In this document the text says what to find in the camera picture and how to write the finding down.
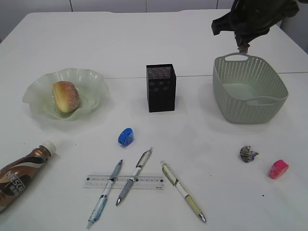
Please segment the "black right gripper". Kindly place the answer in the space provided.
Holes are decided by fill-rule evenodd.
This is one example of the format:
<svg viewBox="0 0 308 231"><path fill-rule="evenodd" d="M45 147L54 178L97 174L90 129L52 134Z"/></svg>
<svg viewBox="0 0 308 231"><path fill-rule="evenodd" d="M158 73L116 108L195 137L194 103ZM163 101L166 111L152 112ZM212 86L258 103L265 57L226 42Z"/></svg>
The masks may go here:
<svg viewBox="0 0 308 231"><path fill-rule="evenodd" d="M233 31L238 47L249 47L250 42L268 34L279 21L294 17L299 12L296 0L236 0L230 12L212 21L214 35Z"/></svg>

